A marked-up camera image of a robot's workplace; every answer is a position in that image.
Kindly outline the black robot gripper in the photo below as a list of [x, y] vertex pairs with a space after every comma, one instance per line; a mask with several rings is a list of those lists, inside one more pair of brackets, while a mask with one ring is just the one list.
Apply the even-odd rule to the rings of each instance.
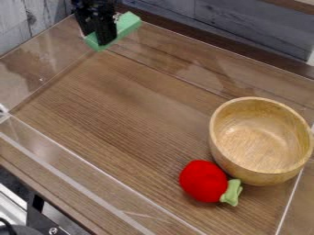
[[114, 4], [116, 0], [70, 0], [82, 35], [86, 36], [94, 31], [100, 46], [116, 39], [116, 24], [110, 13], [114, 11]]

